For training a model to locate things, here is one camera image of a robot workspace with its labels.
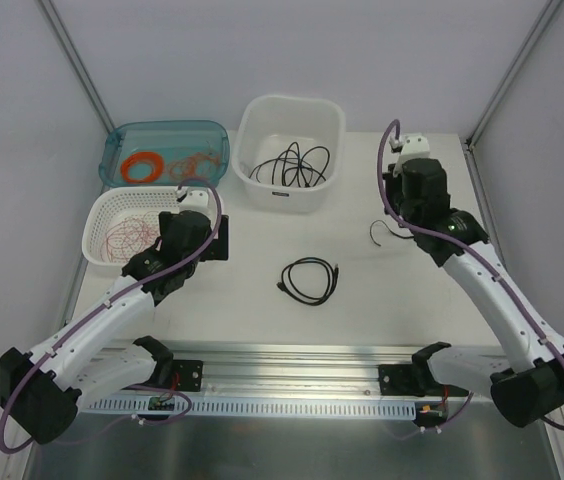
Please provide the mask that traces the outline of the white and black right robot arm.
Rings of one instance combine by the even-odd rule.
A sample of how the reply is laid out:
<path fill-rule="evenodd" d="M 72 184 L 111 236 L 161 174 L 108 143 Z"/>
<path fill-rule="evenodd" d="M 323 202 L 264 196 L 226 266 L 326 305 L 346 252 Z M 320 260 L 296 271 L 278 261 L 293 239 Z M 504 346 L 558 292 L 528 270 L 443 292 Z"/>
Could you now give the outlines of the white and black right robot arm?
<path fill-rule="evenodd" d="M 516 427 L 541 420 L 564 431 L 564 337 L 512 280 L 478 220 L 452 207 L 440 162 L 379 165 L 377 182 L 386 214 L 461 287 L 506 356 L 499 363 L 479 350 L 438 342 L 414 355 L 412 386 L 425 395 L 457 386 L 489 397 Z"/>

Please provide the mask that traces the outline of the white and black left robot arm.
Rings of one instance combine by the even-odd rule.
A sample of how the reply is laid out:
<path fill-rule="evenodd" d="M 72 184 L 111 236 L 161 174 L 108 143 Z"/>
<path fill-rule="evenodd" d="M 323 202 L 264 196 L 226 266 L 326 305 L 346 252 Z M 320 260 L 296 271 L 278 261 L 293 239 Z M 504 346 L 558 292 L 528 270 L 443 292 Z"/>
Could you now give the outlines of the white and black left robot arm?
<path fill-rule="evenodd" d="M 229 218 L 184 210 L 158 216 L 160 234 L 134 255 L 103 297 L 82 317 L 47 340 L 0 357 L 0 450 L 19 452 L 5 441 L 14 420 L 40 445 L 60 437 L 86 407 L 125 388 L 169 395 L 184 380 L 182 367 L 163 343 L 151 336 L 134 340 L 122 353 L 93 357 L 132 322 L 152 314 L 183 287 L 199 263 L 228 258 Z"/>

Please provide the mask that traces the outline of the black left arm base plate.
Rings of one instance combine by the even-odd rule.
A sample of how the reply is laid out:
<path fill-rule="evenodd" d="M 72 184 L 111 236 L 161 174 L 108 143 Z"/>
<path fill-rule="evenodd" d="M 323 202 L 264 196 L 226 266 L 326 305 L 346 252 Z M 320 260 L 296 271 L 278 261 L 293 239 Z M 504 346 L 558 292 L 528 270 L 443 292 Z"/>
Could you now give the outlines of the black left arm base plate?
<path fill-rule="evenodd" d="M 203 366 L 201 360 L 161 361 L 142 385 L 181 392 L 199 392 L 202 388 Z"/>

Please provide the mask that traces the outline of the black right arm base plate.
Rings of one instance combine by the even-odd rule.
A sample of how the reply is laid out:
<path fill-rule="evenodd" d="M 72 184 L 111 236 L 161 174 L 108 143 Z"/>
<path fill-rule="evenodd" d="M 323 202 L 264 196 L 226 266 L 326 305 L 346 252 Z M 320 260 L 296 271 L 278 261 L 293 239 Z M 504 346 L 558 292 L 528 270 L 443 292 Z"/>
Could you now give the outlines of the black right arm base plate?
<path fill-rule="evenodd" d="M 427 393 L 421 371 L 413 364 L 380 364 L 378 382 L 382 396 L 423 397 Z"/>

